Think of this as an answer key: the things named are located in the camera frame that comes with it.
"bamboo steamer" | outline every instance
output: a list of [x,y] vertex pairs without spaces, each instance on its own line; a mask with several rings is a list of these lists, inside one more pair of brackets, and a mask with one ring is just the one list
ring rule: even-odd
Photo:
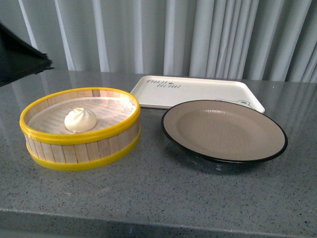
[[[65,102],[103,98],[128,100],[135,110],[119,123],[83,133],[51,133],[29,125],[39,114]],[[136,146],[141,133],[140,110],[138,100],[125,91],[99,87],[78,88],[45,96],[27,106],[21,113],[20,127],[27,149],[38,164],[62,171],[88,170],[112,163]]]

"plate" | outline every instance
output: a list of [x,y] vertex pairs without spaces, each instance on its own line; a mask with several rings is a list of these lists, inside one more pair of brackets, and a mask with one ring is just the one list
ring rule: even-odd
[[165,135],[178,146],[215,162],[274,159],[287,147],[284,130],[269,117],[238,104],[197,100],[163,115]]
[[264,107],[246,84],[236,81],[144,76],[132,89],[142,108],[169,109],[194,100],[236,103],[264,113]]

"black rim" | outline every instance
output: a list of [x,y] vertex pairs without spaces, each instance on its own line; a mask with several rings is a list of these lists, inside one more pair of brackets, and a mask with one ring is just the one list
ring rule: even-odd
[[230,102],[223,102],[223,101],[216,101],[216,100],[193,100],[193,101],[188,101],[188,102],[184,102],[184,103],[180,103],[180,104],[177,104],[173,107],[171,107],[170,109],[168,109],[164,115],[162,116],[162,119],[161,119],[161,127],[162,127],[162,130],[164,132],[164,134],[166,135],[166,137],[172,141],[174,144],[176,144],[177,146],[181,147],[182,149],[185,149],[186,151],[189,151],[190,153],[196,155],[196,156],[199,156],[203,159],[206,159],[206,160],[209,160],[209,161],[212,161],[212,162],[218,162],[218,163],[235,163],[235,164],[250,164],[250,163],[258,163],[258,162],[265,162],[265,161],[269,161],[269,160],[272,160],[272,159],[275,159],[276,157],[280,156],[287,148],[287,145],[288,145],[288,139],[287,139],[287,135],[285,133],[285,131],[283,130],[283,128],[277,124],[274,120],[272,120],[270,117],[254,110],[254,109],[251,109],[251,108],[247,108],[247,107],[244,107],[242,105],[239,105],[239,104],[235,104],[235,103],[230,103],[230,104],[234,104],[236,106],[239,106],[239,107],[244,107],[246,109],[249,109],[249,110],[253,110],[265,117],[267,117],[269,120],[271,120],[272,122],[274,122],[279,128],[280,130],[283,132],[283,135],[284,135],[284,145],[283,147],[275,154],[269,156],[269,157],[265,157],[265,158],[261,158],[261,159],[256,159],[256,160],[247,160],[247,161],[239,161],[239,160],[226,160],[226,159],[221,159],[221,158],[217,158],[217,157],[212,157],[212,156],[208,156],[208,155],[205,155],[205,154],[201,154],[197,151],[194,151],[194,150],[191,150],[189,148],[187,148],[186,146],[180,144],[179,142],[177,142],[168,132],[167,130],[165,129],[165,126],[164,126],[164,118],[165,116],[168,114],[168,112],[170,110],[172,110],[173,108],[179,106],[179,105],[182,105],[182,104],[185,104],[185,103],[189,103],[189,102],[198,102],[198,101],[212,101],[212,102],[220,102],[220,103],[230,103]]

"wooden slat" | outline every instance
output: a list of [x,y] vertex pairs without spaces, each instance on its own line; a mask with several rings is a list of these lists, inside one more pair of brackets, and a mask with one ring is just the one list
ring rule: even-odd
[[89,157],[88,157],[86,144],[78,144],[78,145],[74,145],[74,147],[75,147],[77,161],[79,163],[88,162]]
[[31,138],[28,138],[28,139],[29,139],[30,150],[32,151],[34,155],[38,156],[38,152],[36,151],[34,140],[32,140]]
[[30,146],[29,138],[28,138],[26,135],[24,135],[24,137],[25,137],[25,141],[26,141],[26,144],[27,144],[27,146],[28,146],[29,150],[31,150],[31,146]]
[[53,150],[50,144],[42,143],[43,152],[47,161],[55,162]]
[[108,139],[98,141],[98,148],[99,148],[100,158],[105,158],[111,155]]
[[131,138],[132,136],[128,133],[128,130],[126,130],[118,135],[119,145],[120,145],[121,150],[123,148],[127,147],[132,141],[132,138]]
[[101,97],[109,97],[108,92],[109,91],[106,91],[106,90],[100,90],[100,96]]
[[108,94],[107,97],[113,97],[113,98],[118,98],[119,97],[119,92],[108,91],[107,94]]
[[44,110],[45,108],[49,107],[49,103],[47,100],[44,100],[40,103],[38,103],[37,105],[35,105],[34,107],[32,107],[25,115],[24,117],[24,122],[27,124],[30,119],[32,117],[34,117],[34,115],[36,115],[37,113],[39,113],[40,111]]
[[54,154],[55,162],[66,164],[63,148],[61,147],[61,145],[51,145],[51,147]]
[[38,157],[42,160],[45,160],[45,154],[44,154],[44,151],[43,151],[43,148],[42,148],[42,144],[37,141],[37,140],[34,140],[34,145],[35,145],[35,148],[36,148],[36,151],[38,153]]
[[98,142],[87,143],[86,146],[90,161],[100,159]]
[[121,150],[122,145],[120,143],[118,135],[109,138],[109,146],[111,154],[115,154],[116,152]]
[[77,92],[64,93],[52,98],[48,98],[48,102],[49,102],[49,105],[52,106],[56,103],[60,103],[69,99],[74,99],[74,98],[77,98]]
[[92,97],[92,96],[93,96],[93,92],[91,90],[77,91],[78,98],[86,98],[86,97]]
[[77,164],[76,152],[74,145],[62,145],[65,161],[67,164]]
[[93,97],[100,97],[100,90],[93,90]]

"black object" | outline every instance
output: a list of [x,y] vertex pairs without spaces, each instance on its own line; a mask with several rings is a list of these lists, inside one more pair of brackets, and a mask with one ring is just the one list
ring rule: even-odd
[[0,87],[51,68],[52,61],[0,23]]

